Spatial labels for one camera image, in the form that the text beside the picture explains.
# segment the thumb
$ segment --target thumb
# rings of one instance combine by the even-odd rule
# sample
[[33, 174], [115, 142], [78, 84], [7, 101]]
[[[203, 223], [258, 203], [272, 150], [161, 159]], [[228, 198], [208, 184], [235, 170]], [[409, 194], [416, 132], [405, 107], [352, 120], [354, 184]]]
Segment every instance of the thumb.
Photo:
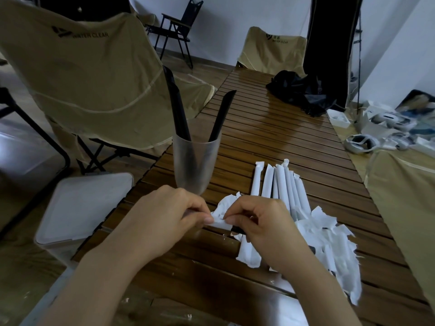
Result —
[[181, 231], [186, 233], [194, 226], [202, 227], [204, 224], [212, 224], [215, 220], [210, 214], [195, 212], [183, 217], [180, 221]]
[[259, 227], [249, 217], [242, 214], [234, 214], [225, 219], [227, 224], [238, 226], [246, 232], [247, 235], [257, 233]]

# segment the hand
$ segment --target hand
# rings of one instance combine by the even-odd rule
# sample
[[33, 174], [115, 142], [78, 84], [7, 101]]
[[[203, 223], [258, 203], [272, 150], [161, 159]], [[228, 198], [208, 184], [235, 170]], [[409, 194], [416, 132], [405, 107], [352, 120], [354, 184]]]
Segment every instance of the hand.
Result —
[[[183, 217], [187, 209], [192, 212]], [[143, 196], [115, 230], [94, 250], [132, 272], [166, 253], [195, 225], [214, 222], [204, 199], [184, 189], [164, 185]]]
[[280, 273], [313, 256], [281, 200], [242, 196], [227, 210], [224, 220], [241, 227], [266, 263]]

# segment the person's left hand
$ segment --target person's left hand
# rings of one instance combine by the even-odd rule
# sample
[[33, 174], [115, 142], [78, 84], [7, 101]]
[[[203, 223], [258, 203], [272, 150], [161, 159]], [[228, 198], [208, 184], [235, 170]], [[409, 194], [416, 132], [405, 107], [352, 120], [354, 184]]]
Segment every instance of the person's left hand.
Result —
[[[183, 217], [187, 209], [196, 212]], [[93, 251], [137, 272], [171, 249], [195, 225], [202, 227], [213, 222], [202, 197], [165, 185], [140, 198]]]

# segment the table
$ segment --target table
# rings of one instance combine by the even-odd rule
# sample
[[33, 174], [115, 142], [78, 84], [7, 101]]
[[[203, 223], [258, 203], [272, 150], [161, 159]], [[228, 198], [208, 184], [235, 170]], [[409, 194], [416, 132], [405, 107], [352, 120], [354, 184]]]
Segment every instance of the table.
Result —
[[[326, 116], [312, 118], [270, 95], [271, 75], [235, 69], [198, 115], [213, 119], [223, 95], [237, 94], [222, 129], [210, 185], [211, 210], [228, 194], [249, 194], [256, 161], [284, 158], [301, 176], [313, 208], [337, 217], [355, 234], [363, 293], [357, 307], [366, 325], [433, 325], [435, 318], [388, 227]], [[81, 246], [74, 259], [101, 243], [137, 200], [159, 186], [175, 187], [172, 147]], [[303, 320], [288, 282], [262, 263], [235, 258], [239, 241], [209, 226], [190, 230], [170, 252], [146, 265], [133, 282], [146, 290], [240, 325], [289, 325]]]

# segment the white lid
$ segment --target white lid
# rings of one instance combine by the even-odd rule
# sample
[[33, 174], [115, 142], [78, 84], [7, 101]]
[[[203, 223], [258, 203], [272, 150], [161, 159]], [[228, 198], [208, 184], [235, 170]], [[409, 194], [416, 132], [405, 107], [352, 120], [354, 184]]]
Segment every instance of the white lid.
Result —
[[46, 245], [87, 238], [132, 186], [130, 173], [61, 180], [36, 232], [35, 242]]

